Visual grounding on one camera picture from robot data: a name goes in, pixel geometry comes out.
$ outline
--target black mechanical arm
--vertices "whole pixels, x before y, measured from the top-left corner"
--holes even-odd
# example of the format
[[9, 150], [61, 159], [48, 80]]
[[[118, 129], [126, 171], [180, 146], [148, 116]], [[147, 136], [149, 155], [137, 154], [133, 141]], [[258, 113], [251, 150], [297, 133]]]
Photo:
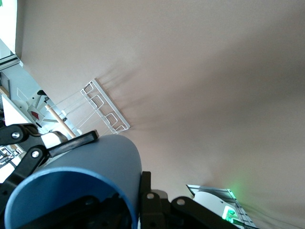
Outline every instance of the black mechanical arm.
[[[95, 131], [46, 149], [35, 125], [10, 125], [0, 129], [0, 145], [19, 144], [27, 153], [12, 174], [0, 186], [0, 215], [15, 187], [50, 157], [97, 139]], [[143, 172], [139, 188], [142, 229], [236, 229], [190, 198], [168, 201], [167, 194], [151, 189], [151, 173]], [[21, 229], [129, 229], [131, 219], [125, 202], [118, 194], [103, 202], [84, 196], [50, 212]]]

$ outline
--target bolt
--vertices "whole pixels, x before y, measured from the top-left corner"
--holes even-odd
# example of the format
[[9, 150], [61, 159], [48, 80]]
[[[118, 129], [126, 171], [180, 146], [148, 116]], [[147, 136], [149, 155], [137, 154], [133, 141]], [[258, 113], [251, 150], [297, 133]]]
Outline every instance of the bolt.
[[182, 206], [182, 205], [185, 204], [185, 200], [184, 200], [184, 199], [178, 199], [178, 200], [177, 200], [177, 204], [180, 205], [180, 206]]
[[14, 138], [14, 139], [17, 139], [20, 137], [20, 134], [18, 132], [14, 132], [11, 134], [11, 137]]
[[38, 151], [33, 151], [32, 152], [32, 157], [33, 158], [37, 158], [39, 156], [39, 152]]
[[154, 198], [154, 194], [153, 193], [148, 193], [146, 197], [148, 199], [153, 199]]

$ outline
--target blue tube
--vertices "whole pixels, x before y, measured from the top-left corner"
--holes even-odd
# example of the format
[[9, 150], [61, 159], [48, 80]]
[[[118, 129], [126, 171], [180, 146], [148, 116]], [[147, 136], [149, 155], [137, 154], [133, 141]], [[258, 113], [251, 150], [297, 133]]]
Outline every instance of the blue tube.
[[107, 135], [78, 147], [22, 181], [5, 210], [6, 229], [15, 229], [82, 196], [100, 201], [114, 193], [125, 201], [132, 228], [138, 224], [142, 173], [135, 145], [121, 135]]

